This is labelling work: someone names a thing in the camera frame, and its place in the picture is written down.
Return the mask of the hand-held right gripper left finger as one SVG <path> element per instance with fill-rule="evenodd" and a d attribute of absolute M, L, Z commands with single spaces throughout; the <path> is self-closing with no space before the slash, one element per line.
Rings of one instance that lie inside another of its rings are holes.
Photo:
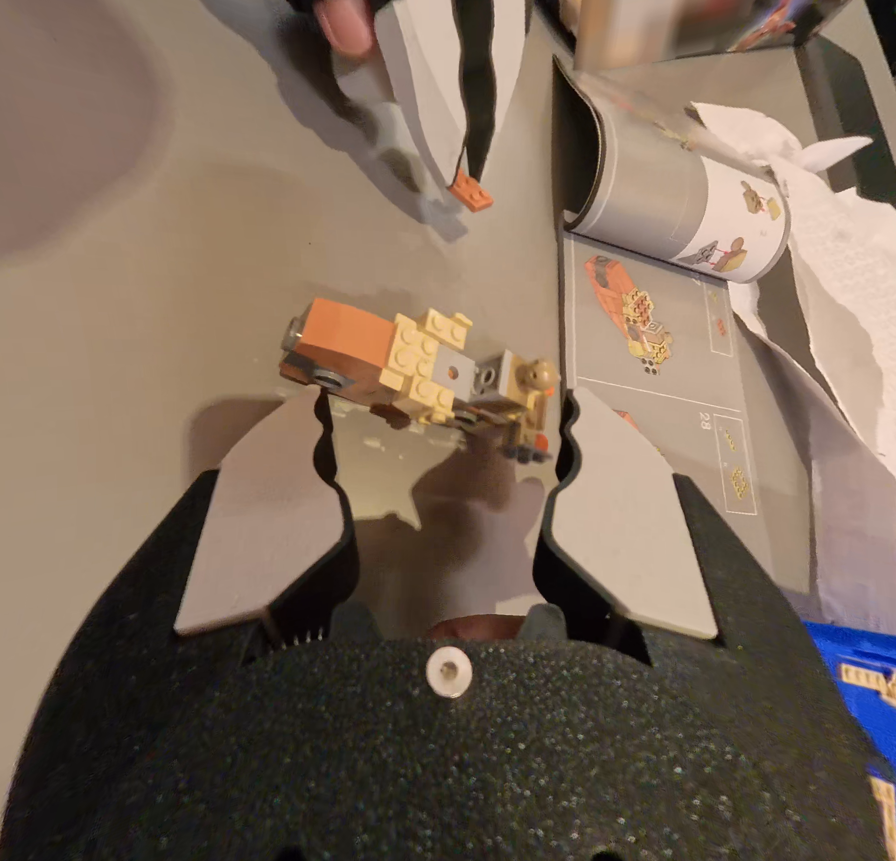
<path fill-rule="evenodd" d="M 301 388 L 223 457 L 180 608 L 179 636 L 260 622 L 271 638 L 326 629 L 357 581 L 347 497 L 327 470 L 329 398 Z"/>

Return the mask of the grey instruction booklet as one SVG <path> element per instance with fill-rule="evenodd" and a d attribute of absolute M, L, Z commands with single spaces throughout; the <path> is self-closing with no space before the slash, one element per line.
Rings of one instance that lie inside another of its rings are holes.
<path fill-rule="evenodd" d="M 566 387 L 690 476 L 782 582 L 754 459 L 730 288 L 787 250 L 775 178 L 700 121 L 553 60 Z"/>

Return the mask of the crumpled white paper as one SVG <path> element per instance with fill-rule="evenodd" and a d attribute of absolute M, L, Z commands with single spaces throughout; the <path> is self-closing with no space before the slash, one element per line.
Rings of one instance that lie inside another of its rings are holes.
<path fill-rule="evenodd" d="M 693 103 L 711 134 L 769 167 L 790 203 L 798 311 L 818 381 L 771 336 L 759 289 L 735 310 L 775 351 L 805 405 L 811 463 L 815 591 L 830 619 L 894 631 L 894 205 L 831 188 L 824 173 L 872 150 L 868 134 L 804 145 L 777 120 Z"/>

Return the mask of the blue plastic bin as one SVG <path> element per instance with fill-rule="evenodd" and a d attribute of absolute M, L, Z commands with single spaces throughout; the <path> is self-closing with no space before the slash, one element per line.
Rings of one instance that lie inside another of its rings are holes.
<path fill-rule="evenodd" d="M 884 843 L 895 857 L 895 638 L 832 624 L 806 629 L 828 666 L 847 710 L 870 737 L 868 778 L 882 817 Z"/>

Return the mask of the small orange brick plate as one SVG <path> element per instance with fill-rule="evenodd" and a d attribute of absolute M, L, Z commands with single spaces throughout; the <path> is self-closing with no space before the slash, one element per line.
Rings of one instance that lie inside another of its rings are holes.
<path fill-rule="evenodd" d="M 494 205 L 493 197 L 462 168 L 458 169 L 448 191 L 472 214 L 481 213 Z"/>

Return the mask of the person's left hand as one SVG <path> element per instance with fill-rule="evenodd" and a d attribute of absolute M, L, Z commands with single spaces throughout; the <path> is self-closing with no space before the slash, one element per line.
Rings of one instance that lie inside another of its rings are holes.
<path fill-rule="evenodd" d="M 369 0 L 317 0 L 313 11 L 330 47 L 337 53 L 360 60 L 374 51 L 374 13 Z"/>

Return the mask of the orange and tan brick model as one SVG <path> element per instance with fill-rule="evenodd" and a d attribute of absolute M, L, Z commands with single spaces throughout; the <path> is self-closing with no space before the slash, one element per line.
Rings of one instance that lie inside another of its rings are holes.
<path fill-rule="evenodd" d="M 411 425 L 486 433 L 519 464 L 551 458 L 549 402 L 560 376 L 550 359 L 510 350 L 467 355 L 471 321 L 429 308 L 392 320 L 315 298 L 281 341 L 283 378 L 323 388 L 401 430 Z"/>

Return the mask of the grey desk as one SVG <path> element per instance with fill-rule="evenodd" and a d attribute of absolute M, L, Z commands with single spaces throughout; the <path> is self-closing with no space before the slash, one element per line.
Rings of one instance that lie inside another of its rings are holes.
<path fill-rule="evenodd" d="M 430 212 L 281 0 L 2 0 L 2 638 L 53 667 L 295 386 L 308 295 L 555 353 L 552 56 L 533 15 L 495 208 Z"/>

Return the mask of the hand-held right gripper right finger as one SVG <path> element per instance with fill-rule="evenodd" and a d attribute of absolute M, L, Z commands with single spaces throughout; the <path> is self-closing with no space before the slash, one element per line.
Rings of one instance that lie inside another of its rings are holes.
<path fill-rule="evenodd" d="M 671 465 L 588 388 L 566 393 L 561 437 L 533 577 L 570 637 L 625 643 L 650 627 L 715 640 L 720 628 Z"/>

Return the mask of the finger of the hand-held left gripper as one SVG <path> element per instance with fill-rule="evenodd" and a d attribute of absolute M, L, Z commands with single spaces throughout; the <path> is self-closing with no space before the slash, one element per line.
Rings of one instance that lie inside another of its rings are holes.
<path fill-rule="evenodd" d="M 484 57 L 476 63 L 468 100 L 473 103 L 469 120 L 468 164 L 471 176 L 482 176 L 496 136 L 504 125 L 521 69 L 524 43 L 529 33 L 531 0 L 475 0 L 486 2 L 489 37 Z"/>
<path fill-rule="evenodd" d="M 343 60 L 343 94 L 358 105 L 398 105 L 433 179 L 452 187 L 468 132 L 462 41 L 454 0 L 368 0 L 376 48 Z"/>

